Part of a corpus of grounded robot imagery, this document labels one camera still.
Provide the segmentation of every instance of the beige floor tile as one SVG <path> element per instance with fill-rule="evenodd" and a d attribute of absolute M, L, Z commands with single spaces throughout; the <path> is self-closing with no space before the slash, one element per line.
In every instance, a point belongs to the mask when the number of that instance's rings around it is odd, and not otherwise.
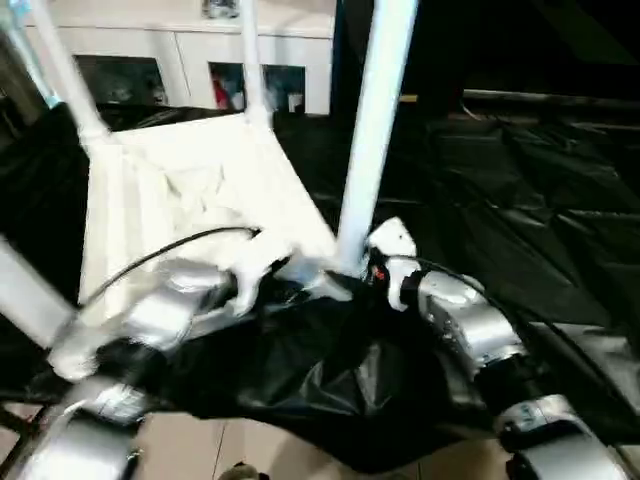
<path fill-rule="evenodd" d="M 0 462 L 2 462 L 18 441 L 18 435 L 11 430 L 0 428 Z"/>
<path fill-rule="evenodd" d="M 143 450 L 136 480 L 211 480 L 224 421 L 156 414 L 138 435 Z"/>
<path fill-rule="evenodd" d="M 359 480 L 360 476 L 304 440 L 251 420 L 229 420 L 216 477 L 244 461 L 271 480 Z"/>
<path fill-rule="evenodd" d="M 419 480 L 420 462 L 414 462 L 406 467 L 379 475 L 359 475 L 358 480 Z"/>
<path fill-rule="evenodd" d="M 508 459 L 496 440 L 469 440 L 421 460 L 420 475 L 429 480 L 506 480 Z"/>

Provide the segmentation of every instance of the white panel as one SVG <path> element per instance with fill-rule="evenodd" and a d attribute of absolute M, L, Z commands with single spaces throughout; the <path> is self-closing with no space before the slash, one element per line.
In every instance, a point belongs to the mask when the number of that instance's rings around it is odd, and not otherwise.
<path fill-rule="evenodd" d="M 192 105 L 216 108 L 209 62 L 242 63 L 242 38 L 237 34 L 178 33 L 177 39 Z M 307 113 L 329 113 L 331 46 L 330 39 L 258 37 L 263 65 L 305 67 Z"/>
<path fill-rule="evenodd" d="M 46 75 L 57 91 L 63 91 L 36 28 L 26 27 L 25 30 Z M 58 32 L 73 55 L 154 58 L 169 103 L 173 106 L 189 104 L 189 89 L 173 32 L 106 28 L 59 28 Z"/>

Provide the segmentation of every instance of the black cable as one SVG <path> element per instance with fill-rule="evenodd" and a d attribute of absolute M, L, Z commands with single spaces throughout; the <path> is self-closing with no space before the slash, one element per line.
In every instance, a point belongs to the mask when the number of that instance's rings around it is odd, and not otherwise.
<path fill-rule="evenodd" d="M 118 273 L 116 273 L 111 278 L 109 278 L 107 281 L 105 281 L 91 295 L 89 295 L 89 297 L 84 301 L 84 303 L 81 303 L 79 305 L 80 311 L 88 308 L 89 306 L 91 306 L 91 304 L 93 304 L 100 297 L 102 297 L 104 295 L 104 293 L 109 289 L 109 287 L 112 286 L 114 283 L 116 283 L 117 281 L 119 281 L 120 279 L 122 279 L 123 277 L 128 275 L 133 270 L 135 270 L 135 269 L 141 267 L 142 265 L 144 265 L 145 263 L 149 262 L 150 260 L 153 260 L 154 258 L 157 258 L 157 257 L 159 257 L 161 255 L 164 255 L 165 253 L 167 253 L 167 252 L 169 252 L 171 250 L 174 250 L 174 249 L 176 249 L 178 247 L 181 247 L 182 245 L 185 245 L 187 243 L 191 243 L 191 242 L 193 242 L 195 240 L 199 240 L 200 238 L 208 237 L 210 235 L 217 235 L 219 233 L 227 233 L 227 232 L 249 232 L 249 233 L 252 234 L 252 236 L 255 237 L 260 232 L 260 229 L 252 228 L 252 227 L 218 227 L 218 228 L 211 228 L 209 230 L 204 230 L 202 232 L 194 233 L 193 235 L 189 235 L 188 237 L 182 238 L 182 239 L 177 240 L 175 242 L 172 242 L 172 243 L 170 243 L 168 245 L 165 245 L 164 247 L 159 248 L 155 252 L 152 252 L 152 253 L 150 253 L 148 255 L 145 255 L 144 257 L 140 257 L 138 260 L 136 260 L 135 262 L 130 263 L 125 268 L 123 268 Z"/>
<path fill-rule="evenodd" d="M 445 267 L 444 265 L 441 265 L 431 260 L 427 260 L 426 258 L 414 257 L 411 255 L 392 255 L 390 258 L 404 258 L 408 260 L 415 260 L 416 262 L 424 266 L 427 266 L 432 270 L 446 273 L 447 275 L 451 275 L 455 279 L 461 281 L 462 283 L 464 283 L 465 285 L 467 285 L 468 287 L 472 288 L 473 290 L 478 292 L 480 295 L 482 295 L 487 300 L 487 302 L 492 307 L 498 309 L 505 316 L 505 318 L 513 319 L 514 321 L 519 322 L 519 318 L 517 316 L 508 314 L 508 309 L 505 308 L 502 302 L 499 302 L 498 300 L 495 299 L 495 297 L 492 297 L 486 291 L 483 291 L 481 288 L 478 288 L 477 285 L 475 285 L 471 280 L 469 280 L 464 275 L 458 272 L 455 272 L 454 270 L 448 267 Z M 595 375 L 595 377 L 598 380 L 600 380 L 602 384 L 608 387 L 609 393 L 616 400 L 618 400 L 619 402 L 622 402 L 622 404 L 625 405 L 632 414 L 636 415 L 636 409 L 633 407 L 629 399 L 625 397 L 625 395 L 620 391 L 620 389 L 613 382 L 613 380 L 611 380 L 611 378 L 604 371 L 604 369 L 600 365 L 598 365 L 598 363 L 595 360 L 593 360 L 589 356 L 589 354 L 573 338 L 569 336 L 569 334 L 564 332 L 558 326 L 554 325 L 553 322 L 535 314 L 535 312 L 530 312 L 530 313 L 535 315 L 535 317 L 540 320 L 540 323 L 544 324 L 554 335 L 556 335 L 556 337 L 558 337 L 562 342 L 564 342 L 569 347 L 569 349 L 576 356 L 580 358 L 580 360 L 582 360 L 587 365 L 587 367 L 591 370 L 591 372 Z"/>

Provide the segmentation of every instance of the black fabric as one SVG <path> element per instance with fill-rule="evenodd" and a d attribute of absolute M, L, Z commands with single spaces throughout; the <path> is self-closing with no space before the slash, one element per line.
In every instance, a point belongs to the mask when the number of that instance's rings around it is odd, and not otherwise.
<path fill-rule="evenodd" d="M 101 111 L 114 129 L 214 114 Z M 274 125 L 336 228 L 353 125 L 290 115 L 276 115 Z M 421 255 L 476 276 L 520 321 L 602 325 L 640 338 L 638 144 L 634 136 L 558 125 L 425 124 L 401 109 L 375 223 L 399 216 Z M 0 165 L 3 234 L 72 301 L 88 162 L 66 108 L 3 152 Z M 282 426 L 365 472 L 455 441 L 454 426 L 488 429 L 474 402 L 454 401 L 460 376 L 423 322 L 391 311 L 363 286 L 354 289 L 356 300 L 348 304 L 294 303 L 190 342 L 154 392 L 169 408 L 203 418 L 243 416 Z M 59 398 L 66 385 L 43 352 L 8 322 L 1 325 L 0 393 Z M 634 413 L 562 342 L 536 330 L 527 338 L 592 428 L 607 440 L 638 439 Z"/>

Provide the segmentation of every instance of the metal rod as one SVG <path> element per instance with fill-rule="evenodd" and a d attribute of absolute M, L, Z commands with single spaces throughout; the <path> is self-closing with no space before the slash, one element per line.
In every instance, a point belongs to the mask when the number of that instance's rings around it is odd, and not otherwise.
<path fill-rule="evenodd" d="M 400 95 L 418 0 L 377 0 L 338 233 L 338 268 L 358 275 Z"/>
<path fill-rule="evenodd" d="M 258 53 L 258 27 L 254 0 L 240 0 L 242 41 L 244 44 L 244 84 L 247 92 L 246 114 L 251 123 L 271 125 L 266 102 L 264 73 Z"/>
<path fill-rule="evenodd" d="M 77 124 L 80 140 L 84 144 L 84 140 L 106 139 L 109 132 L 98 115 L 91 93 L 89 93 L 78 67 L 58 35 L 51 19 L 48 0 L 31 0 L 30 3 L 38 33 L 42 37 L 42 41 L 53 60 L 52 63 L 60 76 L 62 88 L 65 90 L 63 97 L 69 104 Z"/>
<path fill-rule="evenodd" d="M 49 108 L 55 107 L 60 99 L 47 82 L 38 57 L 27 40 L 20 20 L 7 0 L 0 6 L 0 24 L 45 103 Z"/>
<path fill-rule="evenodd" d="M 42 348 L 75 310 L 0 237 L 0 311 Z"/>

